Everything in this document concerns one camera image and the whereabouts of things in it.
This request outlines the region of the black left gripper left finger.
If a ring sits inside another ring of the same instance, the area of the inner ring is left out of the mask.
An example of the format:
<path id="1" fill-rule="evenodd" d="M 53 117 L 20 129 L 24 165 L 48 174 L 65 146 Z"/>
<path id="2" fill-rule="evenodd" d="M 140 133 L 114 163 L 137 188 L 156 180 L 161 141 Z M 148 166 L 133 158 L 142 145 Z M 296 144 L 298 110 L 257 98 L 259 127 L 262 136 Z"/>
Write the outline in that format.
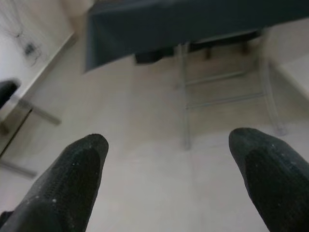
<path id="1" fill-rule="evenodd" d="M 33 183 L 13 211 L 0 216 L 2 232 L 84 232 L 98 195 L 109 144 L 90 134 L 68 145 Z"/>

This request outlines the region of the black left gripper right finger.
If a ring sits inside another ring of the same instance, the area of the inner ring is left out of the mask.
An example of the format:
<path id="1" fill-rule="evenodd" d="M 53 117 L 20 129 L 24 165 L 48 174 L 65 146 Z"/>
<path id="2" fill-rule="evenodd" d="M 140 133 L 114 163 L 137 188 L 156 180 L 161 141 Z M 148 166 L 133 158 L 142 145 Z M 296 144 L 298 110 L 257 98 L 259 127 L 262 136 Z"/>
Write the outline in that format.
<path id="1" fill-rule="evenodd" d="M 285 141 L 253 128 L 229 134 L 248 195 L 271 232 L 309 230 L 309 164 Z"/>

